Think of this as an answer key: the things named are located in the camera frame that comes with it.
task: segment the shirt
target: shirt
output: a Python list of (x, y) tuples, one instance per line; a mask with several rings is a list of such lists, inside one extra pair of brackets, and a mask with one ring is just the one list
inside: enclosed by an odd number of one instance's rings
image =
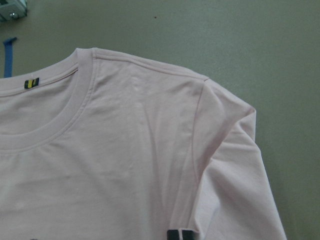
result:
[(256, 110), (191, 69), (76, 48), (0, 79), (0, 239), (285, 240)]

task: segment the fabric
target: fabric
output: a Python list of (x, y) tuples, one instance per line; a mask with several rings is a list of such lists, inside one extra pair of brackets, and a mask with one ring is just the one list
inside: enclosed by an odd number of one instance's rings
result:
[(191, 69), (77, 48), (1, 78), (0, 120), (0, 239), (286, 239), (256, 110)]

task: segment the sleeve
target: sleeve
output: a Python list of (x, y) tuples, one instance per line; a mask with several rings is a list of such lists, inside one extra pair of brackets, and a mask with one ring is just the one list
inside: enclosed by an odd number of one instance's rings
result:
[(207, 79), (194, 118), (197, 240), (286, 240), (260, 149), (256, 110)]

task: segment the neckline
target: neckline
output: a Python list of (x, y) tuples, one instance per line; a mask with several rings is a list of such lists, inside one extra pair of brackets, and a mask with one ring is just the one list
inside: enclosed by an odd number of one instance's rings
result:
[[(52, 84), (78, 71), (72, 81), (69, 101), (63, 110), (45, 125), (22, 134), (0, 134), (0, 154), (12, 154), (35, 148), (52, 141), (65, 132), (84, 110), (92, 91), (95, 70), (96, 48), (76, 48), (67, 58), (43, 69), (23, 75), (0, 78), (0, 97), (23, 94), (25, 91), (41, 90), (46, 84)], [(39, 85), (25, 89), (25, 80), (40, 78)]]

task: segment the blue tape strip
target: blue tape strip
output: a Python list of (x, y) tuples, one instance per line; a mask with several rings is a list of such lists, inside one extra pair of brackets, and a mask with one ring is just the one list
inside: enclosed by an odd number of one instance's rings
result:
[(12, 76), (12, 63), (13, 63), (13, 41), (17, 40), (16, 37), (8, 38), (3, 41), (5, 50), (5, 62), (4, 62), (4, 77), (9, 78)]

